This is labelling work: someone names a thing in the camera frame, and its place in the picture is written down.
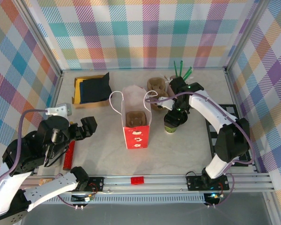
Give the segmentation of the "red toy microphone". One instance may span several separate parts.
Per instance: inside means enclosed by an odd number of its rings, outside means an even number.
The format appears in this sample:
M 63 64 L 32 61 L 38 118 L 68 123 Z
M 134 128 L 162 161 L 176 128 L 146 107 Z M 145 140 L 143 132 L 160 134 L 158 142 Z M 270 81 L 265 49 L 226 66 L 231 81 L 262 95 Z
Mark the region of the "red toy microphone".
M 75 147 L 75 141 L 71 141 L 69 144 L 68 150 L 65 153 L 65 158 L 64 158 L 64 163 L 63 163 L 64 171 L 70 171 L 72 168 L 74 147 Z

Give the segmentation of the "aluminium side rail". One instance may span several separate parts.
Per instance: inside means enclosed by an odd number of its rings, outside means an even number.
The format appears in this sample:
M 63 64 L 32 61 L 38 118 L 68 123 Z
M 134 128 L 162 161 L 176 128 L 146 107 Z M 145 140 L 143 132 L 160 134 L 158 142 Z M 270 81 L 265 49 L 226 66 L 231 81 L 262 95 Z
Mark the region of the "aluminium side rail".
M 58 75 L 55 85 L 52 87 L 52 94 L 49 95 L 47 107 L 55 107 L 57 105 L 57 100 L 61 90 L 61 85 L 63 82 L 63 73 Z
M 226 82 L 227 82 L 227 85 L 228 85 L 228 88 L 229 88 L 229 92 L 230 92 L 232 101 L 236 105 L 239 118 L 243 118 L 244 115 L 242 113 L 241 107 L 239 106 L 239 102 L 238 102 L 238 99 L 237 99 L 237 95 L 235 93 L 235 89 L 233 87 L 233 83 L 232 83 L 232 81 L 231 81 L 231 79 L 229 77 L 229 72 L 228 72 L 226 67 L 223 68 L 223 71 L 224 71 L 225 79 L 226 79 Z M 252 156 L 253 155 L 252 155 L 251 149 L 249 149 L 248 152 L 249 152 L 250 158 L 252 160 L 252 158 L 253 158 Z M 254 172 L 258 173 L 259 171 L 258 171 L 258 167 L 256 165 L 255 160 L 252 161 L 251 165 L 253 167 Z

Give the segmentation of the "pink straw pot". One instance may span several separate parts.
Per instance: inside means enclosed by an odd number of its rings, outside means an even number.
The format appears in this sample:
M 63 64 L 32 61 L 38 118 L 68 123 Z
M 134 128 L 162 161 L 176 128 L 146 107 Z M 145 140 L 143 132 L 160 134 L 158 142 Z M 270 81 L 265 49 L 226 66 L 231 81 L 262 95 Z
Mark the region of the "pink straw pot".
M 170 86 L 170 82 L 175 79 L 175 75 L 172 75 L 170 77 L 166 77 L 166 80 L 165 80 L 165 84 L 167 86 L 167 93 L 169 95 L 169 97 L 172 97 L 175 95 L 174 91 L 172 90 L 171 86 Z

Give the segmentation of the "dark navy napkin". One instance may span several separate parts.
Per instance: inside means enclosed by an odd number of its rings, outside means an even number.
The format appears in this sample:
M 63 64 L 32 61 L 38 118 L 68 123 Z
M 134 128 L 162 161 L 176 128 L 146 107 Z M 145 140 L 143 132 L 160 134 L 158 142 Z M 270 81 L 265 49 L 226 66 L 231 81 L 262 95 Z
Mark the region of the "dark navy napkin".
M 84 80 L 84 104 L 107 100 L 112 93 L 109 81 L 109 73 L 106 73 L 100 78 L 89 78 Z

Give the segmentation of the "brown cardboard napkin tray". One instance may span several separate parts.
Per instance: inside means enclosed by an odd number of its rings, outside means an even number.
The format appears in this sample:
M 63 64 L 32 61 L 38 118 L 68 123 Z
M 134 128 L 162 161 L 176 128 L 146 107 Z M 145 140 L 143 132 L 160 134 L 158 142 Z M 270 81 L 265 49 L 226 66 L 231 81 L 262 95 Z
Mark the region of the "brown cardboard napkin tray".
M 89 78 L 100 78 L 104 75 L 94 75 L 94 76 L 82 76 L 85 80 Z M 109 99 L 96 103 L 86 103 L 86 104 L 74 104 L 74 96 L 72 97 L 72 104 L 76 109 L 86 109 L 86 108 L 95 108 L 95 107 L 104 107 L 109 105 Z

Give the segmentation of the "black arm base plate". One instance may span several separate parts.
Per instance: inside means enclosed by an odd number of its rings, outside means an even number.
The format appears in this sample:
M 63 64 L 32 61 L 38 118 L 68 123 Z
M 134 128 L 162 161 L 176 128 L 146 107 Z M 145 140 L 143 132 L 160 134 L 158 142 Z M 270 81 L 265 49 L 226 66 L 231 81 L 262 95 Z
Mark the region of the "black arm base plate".
M 222 191 L 229 190 L 228 178 L 222 175 L 216 179 L 209 179 L 207 176 L 187 176 L 188 191 Z
M 89 177 L 84 191 L 87 192 L 102 192 L 104 187 L 104 177 Z

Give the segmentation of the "stack of pulp cup carriers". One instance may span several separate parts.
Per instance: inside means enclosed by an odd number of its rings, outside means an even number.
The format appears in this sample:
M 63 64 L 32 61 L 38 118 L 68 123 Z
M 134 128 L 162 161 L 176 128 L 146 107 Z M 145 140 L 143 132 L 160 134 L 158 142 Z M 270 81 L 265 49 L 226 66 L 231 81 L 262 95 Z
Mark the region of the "stack of pulp cup carriers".
M 153 77 L 147 81 L 148 95 L 158 100 L 160 97 L 168 98 L 167 84 L 161 77 Z

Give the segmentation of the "aluminium frame post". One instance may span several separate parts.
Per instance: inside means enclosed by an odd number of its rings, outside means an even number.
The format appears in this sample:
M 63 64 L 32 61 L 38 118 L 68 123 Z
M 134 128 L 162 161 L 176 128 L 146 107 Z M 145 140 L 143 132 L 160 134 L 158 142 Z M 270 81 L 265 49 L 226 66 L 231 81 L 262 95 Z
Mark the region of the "aluminium frame post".
M 223 63 L 223 69 L 226 73 L 236 64 L 269 2 L 270 0 L 248 0 L 246 2 L 237 22 L 236 29 L 227 46 L 227 57 Z
M 51 51 L 48 43 L 46 42 L 38 24 L 33 18 L 33 15 L 27 7 L 26 2 L 24 0 L 12 0 L 12 2 L 15 4 L 15 7 L 19 11 L 20 15 L 23 17 L 36 42 L 40 45 L 41 50 L 43 51 L 45 57 L 49 61 L 49 64 L 52 66 L 54 72 L 59 77 L 61 77 L 62 69 L 59 66 L 57 60 L 55 59 L 53 52 Z

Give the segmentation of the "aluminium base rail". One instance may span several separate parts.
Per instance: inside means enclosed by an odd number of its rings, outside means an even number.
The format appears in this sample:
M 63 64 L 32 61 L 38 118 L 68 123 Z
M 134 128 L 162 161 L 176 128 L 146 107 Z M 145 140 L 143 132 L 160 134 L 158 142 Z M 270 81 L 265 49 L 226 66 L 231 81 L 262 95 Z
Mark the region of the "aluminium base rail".
M 132 175 L 104 175 L 105 194 L 169 194 L 187 193 L 187 181 L 183 174 L 144 175 L 144 183 L 132 185 Z M 233 192 L 273 192 L 274 186 L 267 173 L 234 173 L 228 175 Z

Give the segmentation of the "black grey checkerboard mat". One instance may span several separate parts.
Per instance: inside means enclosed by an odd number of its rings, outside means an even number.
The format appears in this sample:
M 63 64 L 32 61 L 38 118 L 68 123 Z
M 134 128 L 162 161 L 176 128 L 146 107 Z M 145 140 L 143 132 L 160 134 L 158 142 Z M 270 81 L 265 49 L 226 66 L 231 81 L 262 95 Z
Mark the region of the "black grey checkerboard mat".
M 239 118 L 237 107 L 235 104 L 220 104 L 220 107 L 226 110 L 228 113 L 231 115 Z M 217 132 L 215 131 L 214 127 L 209 123 L 208 120 L 206 120 L 206 127 L 207 127 L 207 135 L 208 135 L 208 140 L 209 140 L 209 145 L 210 145 L 210 151 L 211 151 L 211 157 L 213 158 L 215 156 L 215 143 L 217 140 Z M 239 161 L 242 162 L 248 162 L 251 160 L 251 156 L 249 153 L 249 150 L 247 150 L 243 155 L 239 156 L 238 159 Z

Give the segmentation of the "brown pulp cup carrier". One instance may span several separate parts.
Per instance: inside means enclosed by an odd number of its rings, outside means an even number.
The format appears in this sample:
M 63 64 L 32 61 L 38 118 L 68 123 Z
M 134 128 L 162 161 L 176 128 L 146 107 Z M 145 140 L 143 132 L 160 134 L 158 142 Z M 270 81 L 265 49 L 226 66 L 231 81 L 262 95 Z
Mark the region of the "brown pulp cup carrier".
M 147 117 L 144 111 L 130 111 L 126 113 L 126 126 L 129 128 L 146 126 Z

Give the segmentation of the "red white paper gift bag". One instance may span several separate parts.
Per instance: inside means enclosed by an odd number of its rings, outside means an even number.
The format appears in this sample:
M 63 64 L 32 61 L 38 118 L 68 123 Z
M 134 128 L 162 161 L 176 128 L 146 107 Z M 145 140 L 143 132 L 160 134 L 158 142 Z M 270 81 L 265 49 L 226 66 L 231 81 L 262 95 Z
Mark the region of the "red white paper gift bag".
M 121 117 L 122 130 L 128 150 L 148 147 L 150 125 L 152 122 L 151 104 L 145 101 L 149 97 L 148 93 L 148 91 L 140 86 L 131 85 L 123 88 L 121 91 L 113 91 L 109 96 L 110 106 Z M 117 94 L 120 95 L 119 111 L 112 103 L 112 98 Z M 134 128 L 127 127 L 126 113 L 130 111 L 144 111 L 147 117 L 147 125 Z

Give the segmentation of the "yellow napkin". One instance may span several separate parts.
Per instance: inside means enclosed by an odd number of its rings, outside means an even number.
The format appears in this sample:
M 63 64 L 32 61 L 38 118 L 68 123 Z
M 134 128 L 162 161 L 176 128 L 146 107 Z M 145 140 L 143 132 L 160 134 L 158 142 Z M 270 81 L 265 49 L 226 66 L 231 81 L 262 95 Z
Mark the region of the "yellow napkin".
M 81 91 L 80 91 L 80 83 L 83 82 L 84 78 L 83 77 L 77 77 L 74 80 L 74 104 L 80 104 L 81 102 Z

